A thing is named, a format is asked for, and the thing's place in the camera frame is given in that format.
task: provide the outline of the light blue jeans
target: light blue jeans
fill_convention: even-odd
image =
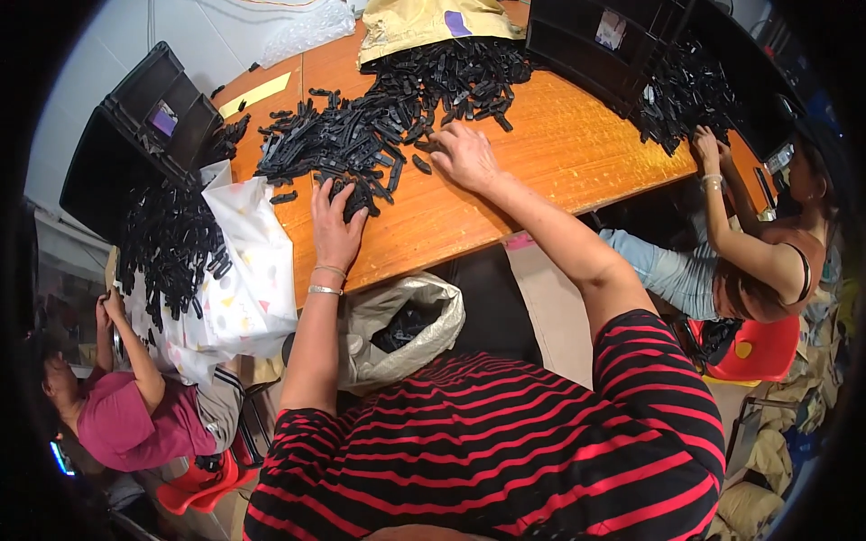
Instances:
[[[698,247],[688,254],[664,250],[621,229],[602,229],[598,235],[637,272],[649,289],[691,319],[718,319],[713,302],[713,276],[719,256],[707,242],[703,213],[692,217]]]

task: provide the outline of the brown paper bag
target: brown paper bag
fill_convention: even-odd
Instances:
[[[496,0],[370,0],[358,65],[407,48],[467,35],[518,40],[526,29],[508,20]]]

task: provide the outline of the striped shirt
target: striped shirt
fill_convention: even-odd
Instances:
[[[362,538],[438,525],[684,539],[709,526],[724,433],[655,315],[598,334],[593,386],[514,360],[438,358],[338,418],[284,410],[244,538]]]

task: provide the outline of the bubble wrap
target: bubble wrap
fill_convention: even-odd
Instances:
[[[299,55],[355,32],[355,16],[340,0],[317,0],[293,16],[265,45],[258,62],[270,68],[290,56]]]

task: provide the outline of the bracelet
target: bracelet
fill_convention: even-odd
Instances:
[[[705,186],[709,186],[710,184],[712,184],[713,190],[720,190],[721,183],[724,180],[725,178],[719,173],[710,173],[709,175],[704,175],[703,177],[701,177],[701,181],[704,183]]]
[[[317,268],[324,268],[325,270],[329,270],[332,273],[337,274],[343,280],[346,280],[346,273],[343,272],[343,270],[340,268],[331,267],[330,265],[316,265],[315,267],[313,267],[313,270],[316,270]]]
[[[324,286],[310,286],[307,288],[307,293],[332,293],[337,295],[338,297],[343,294],[342,289],[333,289],[331,287]]]

